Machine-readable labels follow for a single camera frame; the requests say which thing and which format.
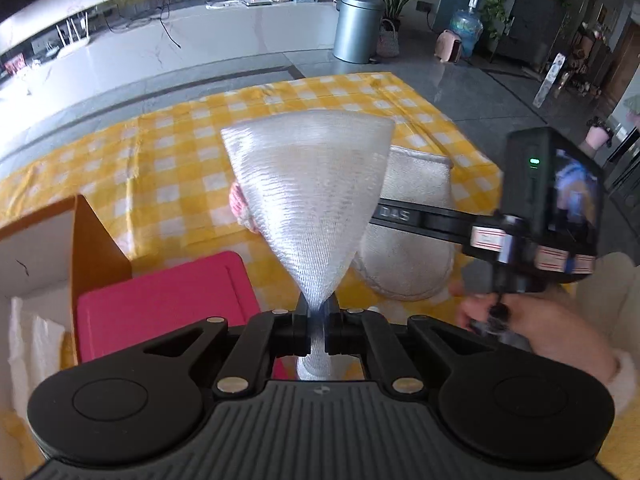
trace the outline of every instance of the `wall socket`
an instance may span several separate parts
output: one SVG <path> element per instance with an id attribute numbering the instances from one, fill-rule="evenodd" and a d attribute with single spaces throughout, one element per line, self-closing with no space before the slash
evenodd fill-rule
<path id="1" fill-rule="evenodd" d="M 433 4 L 431 2 L 418 0 L 415 3 L 415 10 L 418 10 L 419 12 L 431 12 L 433 10 Z"/>

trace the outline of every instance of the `table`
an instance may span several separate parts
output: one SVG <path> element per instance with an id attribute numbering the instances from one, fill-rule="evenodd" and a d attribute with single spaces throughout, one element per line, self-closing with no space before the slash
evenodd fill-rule
<path id="1" fill-rule="evenodd" d="M 9 176 L 0 189 L 0 220 L 9 222 L 66 195 L 84 194 L 132 260 L 135 272 L 174 266 L 222 250 L 239 253 L 263 309 L 294 308 L 298 289 L 261 236 L 240 227 L 228 206 L 234 176 L 220 130 L 269 114 L 342 109 L 391 117 L 393 144 L 448 156 L 456 208 L 490 213 L 500 171 L 456 126 L 389 73 L 301 79 L 225 92 L 145 114 L 83 137 Z M 456 257 L 459 276 L 464 256 Z M 350 270 L 340 304 L 377 304 L 453 321 L 443 290 L 427 301 L 386 300 Z"/>

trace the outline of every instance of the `pink bag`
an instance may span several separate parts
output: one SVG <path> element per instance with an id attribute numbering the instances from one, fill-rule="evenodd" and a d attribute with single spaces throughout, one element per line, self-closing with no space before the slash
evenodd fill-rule
<path id="1" fill-rule="evenodd" d="M 459 35 L 450 30 L 445 30 L 436 41 L 435 55 L 441 62 L 457 63 L 462 51 L 462 42 Z"/>

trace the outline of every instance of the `framed picture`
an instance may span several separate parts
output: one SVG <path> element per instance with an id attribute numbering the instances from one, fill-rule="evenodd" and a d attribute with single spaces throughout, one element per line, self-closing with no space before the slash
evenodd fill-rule
<path id="1" fill-rule="evenodd" d="M 599 24 L 603 24 L 604 20 L 607 19 L 607 7 L 604 6 L 604 4 L 602 6 L 600 6 L 600 12 L 598 13 L 598 19 L 596 20 Z"/>

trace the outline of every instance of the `wicker basket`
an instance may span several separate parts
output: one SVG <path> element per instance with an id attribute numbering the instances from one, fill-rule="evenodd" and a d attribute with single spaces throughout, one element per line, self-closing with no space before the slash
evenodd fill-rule
<path id="1" fill-rule="evenodd" d="M 383 26 L 384 22 L 391 24 L 392 30 L 385 30 Z M 386 18 L 382 19 L 380 23 L 380 35 L 378 36 L 378 46 L 376 47 L 376 54 L 380 57 L 396 57 L 400 56 L 400 44 L 398 43 L 398 33 L 394 22 Z"/>

